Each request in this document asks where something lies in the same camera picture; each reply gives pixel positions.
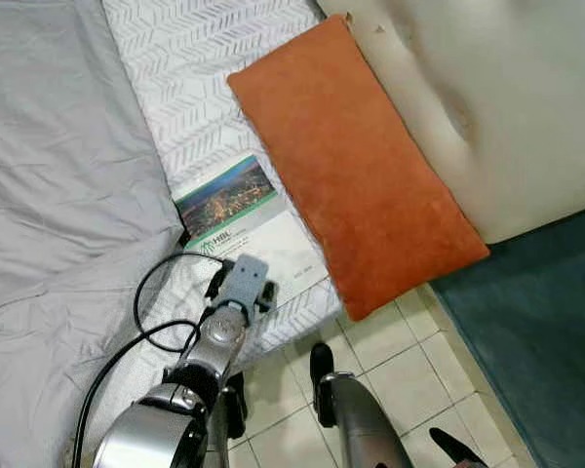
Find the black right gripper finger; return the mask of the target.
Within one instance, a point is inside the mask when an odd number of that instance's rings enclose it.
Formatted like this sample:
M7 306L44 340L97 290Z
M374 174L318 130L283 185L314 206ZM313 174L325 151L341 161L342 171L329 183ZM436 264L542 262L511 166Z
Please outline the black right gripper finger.
M446 433L443 429L432 427L429 429L429 436L440 450L452 460L454 468L488 468L488 464L480 458L465 443L458 441L451 434Z

